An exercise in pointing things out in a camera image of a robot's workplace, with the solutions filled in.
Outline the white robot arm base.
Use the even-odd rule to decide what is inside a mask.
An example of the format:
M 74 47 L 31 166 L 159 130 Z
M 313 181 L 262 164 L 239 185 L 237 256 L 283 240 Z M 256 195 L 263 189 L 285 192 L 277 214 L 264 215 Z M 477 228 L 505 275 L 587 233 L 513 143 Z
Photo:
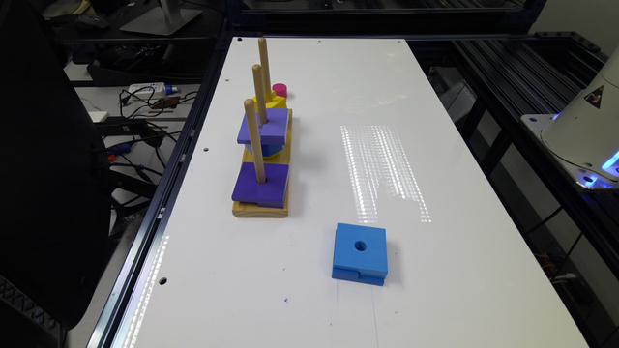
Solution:
M 525 114 L 523 125 L 583 189 L 618 188 L 618 53 L 557 114 Z

